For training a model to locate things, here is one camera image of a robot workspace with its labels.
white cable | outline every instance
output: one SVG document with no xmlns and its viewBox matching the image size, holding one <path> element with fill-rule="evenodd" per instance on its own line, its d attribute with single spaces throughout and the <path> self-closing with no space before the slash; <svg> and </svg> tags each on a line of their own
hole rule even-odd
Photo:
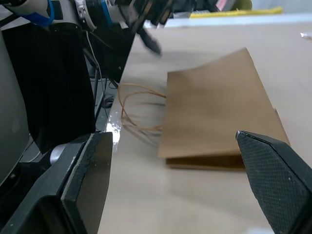
<svg viewBox="0 0 312 234">
<path fill-rule="evenodd" d="M 91 45 L 91 42 L 90 42 L 90 39 L 89 39 L 89 33 L 88 31 L 86 31 L 86 35 L 87 35 L 87 40 L 88 40 L 88 43 L 89 43 L 89 46 L 90 46 L 90 49 L 91 49 L 91 52 L 92 52 L 92 56 L 95 60 L 95 62 L 97 63 L 97 67 L 98 67 L 98 71 L 99 71 L 99 75 L 101 77 L 101 84 L 102 84 L 102 92 L 103 92 L 103 100 L 105 100 L 105 92 L 106 92 L 106 85 L 107 85 L 107 78 L 105 79 L 105 88 L 104 88 L 104 85 L 103 85 L 103 79 L 102 79 L 102 72 L 101 72 L 101 67 L 99 66 L 99 63 L 98 63 L 98 60 L 94 54 L 94 51 L 93 51 L 93 48 L 92 48 L 92 45 Z"/>
<path fill-rule="evenodd" d="M 31 160 L 29 160 L 29 161 L 27 161 L 27 162 L 32 162 L 32 161 L 36 160 L 36 158 L 38 158 L 39 155 L 41 155 L 41 152 L 40 152 L 40 151 L 39 151 L 39 153 L 38 153 L 33 159 L 31 159 Z"/>
</svg>

brown paper bag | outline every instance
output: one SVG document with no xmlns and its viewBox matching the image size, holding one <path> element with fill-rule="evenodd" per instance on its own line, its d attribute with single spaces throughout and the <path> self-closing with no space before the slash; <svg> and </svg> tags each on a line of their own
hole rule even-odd
<svg viewBox="0 0 312 234">
<path fill-rule="evenodd" d="M 288 142 L 247 49 L 168 73 L 159 156 L 172 168 L 244 170 L 237 130 Z"/>
</svg>

black cable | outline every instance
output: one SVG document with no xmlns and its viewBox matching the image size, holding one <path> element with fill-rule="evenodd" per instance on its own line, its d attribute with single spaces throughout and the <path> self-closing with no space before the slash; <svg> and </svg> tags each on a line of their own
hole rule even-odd
<svg viewBox="0 0 312 234">
<path fill-rule="evenodd" d="M 105 99 L 102 103 L 102 108 L 110 109 L 113 105 L 114 99 L 112 97 L 109 97 Z"/>
<path fill-rule="evenodd" d="M 108 87 L 110 87 L 111 89 L 117 89 L 115 86 L 114 86 L 114 87 L 111 87 L 111 84 L 112 84 L 112 83 L 109 82 L 109 83 L 108 83 Z"/>
<path fill-rule="evenodd" d="M 0 21 L 0 28 L 2 28 L 3 26 L 7 25 L 8 23 L 18 19 L 20 16 L 18 16 L 17 14 L 11 14 L 9 15 L 7 18 L 3 19 Z"/>
<path fill-rule="evenodd" d="M 105 100 L 105 93 L 106 93 L 106 86 L 107 86 L 107 79 L 105 80 L 105 83 L 104 83 L 104 96 L 103 96 L 103 102 Z M 104 108 L 104 111 L 105 111 L 105 115 L 108 119 L 108 115 L 107 115 L 107 112 L 106 112 L 106 109 Z"/>
<path fill-rule="evenodd" d="M 95 104 L 95 102 L 96 102 L 96 100 L 97 100 L 97 94 L 98 94 L 98 80 L 99 80 L 99 78 L 98 78 L 98 76 L 99 76 L 99 71 L 98 71 L 98 66 L 96 67 L 96 72 L 95 72 L 95 75 L 94 75 L 94 77 L 95 77 L 95 84 L 94 84 L 94 90 L 93 90 L 93 98 L 94 98 L 94 104 Z"/>
<path fill-rule="evenodd" d="M 102 79 L 99 79 L 98 81 L 99 81 L 99 82 L 102 82 L 102 81 L 103 81 L 103 79 L 106 79 L 106 78 L 104 78 L 104 77 L 103 77 Z M 94 79 L 94 78 L 90 78 L 90 82 L 95 82 L 95 81 L 96 81 L 96 79 Z"/>
<path fill-rule="evenodd" d="M 96 35 L 95 33 L 90 32 L 90 34 L 96 38 L 99 42 L 101 42 L 103 45 L 105 45 L 108 49 L 114 51 L 114 52 L 121 52 L 124 53 L 124 51 L 127 49 L 127 46 L 124 47 L 120 47 L 120 48 L 115 48 L 112 47 L 110 45 L 108 45 L 105 41 L 103 41 L 98 35 Z"/>
<path fill-rule="evenodd" d="M 96 119 L 96 122 L 97 122 L 97 120 L 98 120 L 98 115 L 99 115 L 99 112 L 100 112 L 100 110 L 101 110 L 101 103 L 102 103 L 102 100 L 103 100 L 103 93 L 101 94 L 101 97 L 100 97 L 100 99 L 99 99 L 99 102 L 98 102 L 98 105 L 97 105 L 97 107 L 96 107 L 96 110 L 95 110 L 95 113 L 94 113 L 94 115 L 95 115 L 95 119 Z"/>
</svg>

wire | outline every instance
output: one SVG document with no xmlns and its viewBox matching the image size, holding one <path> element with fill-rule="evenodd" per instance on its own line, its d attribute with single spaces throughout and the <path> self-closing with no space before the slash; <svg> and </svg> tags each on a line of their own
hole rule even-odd
<svg viewBox="0 0 312 234">
<path fill-rule="evenodd" d="M 110 87 L 111 89 L 117 89 L 115 86 L 114 86 L 114 87 L 111 87 L 111 84 L 112 84 L 112 83 L 109 82 L 109 83 L 108 83 L 108 87 Z"/>
<path fill-rule="evenodd" d="M 139 92 L 133 92 L 133 93 L 130 93 L 128 94 L 124 100 L 122 101 L 121 100 L 121 95 L 120 95 L 120 91 L 121 91 L 121 87 L 122 86 L 135 86 L 135 87 L 140 87 L 140 88 L 143 88 L 143 89 L 146 89 L 148 91 L 139 91 Z M 123 126 L 127 126 L 127 124 L 124 124 L 123 120 L 124 120 L 124 114 L 125 116 L 128 118 L 129 122 L 136 126 L 137 128 L 141 129 L 141 130 L 145 130 L 145 131 L 161 131 L 162 130 L 162 125 L 157 125 L 157 126 L 154 126 L 154 127 L 141 127 L 139 126 L 138 124 L 136 124 L 128 115 L 128 113 L 126 112 L 125 110 L 125 104 L 126 104 L 126 100 L 128 97 L 132 96 L 132 95 L 135 95 L 135 94 L 152 94 L 152 95 L 156 95 L 156 96 L 159 96 L 159 97 L 162 97 L 162 98 L 166 98 L 166 95 L 164 94 L 161 94 L 149 87 L 146 87 L 144 85 L 139 85 L 139 84 L 132 84 L 132 83 L 125 83 L 125 84 L 120 84 L 119 87 L 118 87 L 118 100 L 119 100 L 119 103 L 121 105 L 121 116 L 120 116 L 120 120 L 121 120 L 121 124 Z"/>
<path fill-rule="evenodd" d="M 104 102 L 102 103 L 102 107 L 105 109 L 110 109 L 113 105 L 113 102 L 114 102 L 114 99 L 112 97 L 109 97 L 104 100 Z"/>
<path fill-rule="evenodd" d="M 106 86 L 107 86 L 107 78 L 105 79 L 105 88 L 104 88 L 104 85 L 103 85 L 103 77 L 102 77 L 102 72 L 101 72 L 101 67 L 100 67 L 100 65 L 99 65 L 99 63 L 98 63 L 98 60 L 97 60 L 95 54 L 94 54 L 93 47 L 92 47 L 92 44 L 91 44 L 90 39 L 89 39 L 89 33 L 88 33 L 88 31 L 86 31 L 86 35 L 87 35 L 87 40 L 88 40 L 88 43 L 89 43 L 89 46 L 90 46 L 90 49 L 91 49 L 91 52 L 92 52 L 92 56 L 93 56 L 95 62 L 97 63 L 99 75 L 100 75 L 100 77 L 101 77 L 100 81 L 101 81 L 101 84 L 102 84 L 103 101 L 104 101 L 104 100 L 105 100 Z"/>
<path fill-rule="evenodd" d="M 111 50 L 114 50 L 114 47 L 108 45 L 107 43 L 105 43 L 101 38 L 99 38 L 99 36 L 97 36 L 96 34 L 94 33 L 91 33 L 92 36 L 94 36 L 96 39 L 98 39 L 100 42 L 102 42 L 104 45 L 106 45 L 108 48 L 110 48 Z"/>
<path fill-rule="evenodd" d="M 18 16 L 17 14 L 13 13 L 11 15 L 9 15 L 7 18 L 4 18 L 3 20 L 0 20 L 0 28 L 2 28 L 3 26 L 6 26 L 8 23 L 11 23 L 12 21 L 18 19 L 20 16 Z"/>
<path fill-rule="evenodd" d="M 32 146 L 32 144 L 34 143 L 34 140 L 32 140 L 31 142 L 30 142 L 30 144 L 29 145 L 27 145 L 27 147 L 26 147 L 26 149 L 24 150 L 24 153 L 26 152 L 26 150 L 28 150 L 29 149 L 29 147 L 30 146 Z"/>
<path fill-rule="evenodd" d="M 38 157 L 39 157 L 39 155 L 41 155 L 41 152 L 39 151 L 39 153 L 33 158 L 33 159 L 31 159 L 31 160 L 29 160 L 29 161 L 27 161 L 27 162 L 33 162 L 34 160 L 36 160 Z"/>
<path fill-rule="evenodd" d="M 95 82 L 95 81 L 96 81 L 96 79 L 90 78 L 90 82 Z"/>
</svg>

table surface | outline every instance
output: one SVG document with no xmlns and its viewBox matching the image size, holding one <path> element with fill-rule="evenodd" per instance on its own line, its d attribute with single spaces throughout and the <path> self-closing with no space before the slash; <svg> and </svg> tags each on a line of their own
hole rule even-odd
<svg viewBox="0 0 312 234">
<path fill-rule="evenodd" d="M 312 22 L 300 20 L 150 29 L 163 56 L 151 55 L 137 38 L 122 82 L 165 93 L 168 71 L 192 68 L 247 47 L 292 147 L 312 166 L 312 41 L 300 36 L 309 30 Z M 122 93 L 132 90 L 124 87 Z M 160 97 L 132 96 L 126 108 L 146 126 L 164 120 L 165 100 Z M 169 169 L 157 157 L 160 134 L 123 128 L 120 111 L 116 98 L 107 123 L 114 150 L 98 233 L 272 233 L 245 173 Z"/>
</svg>

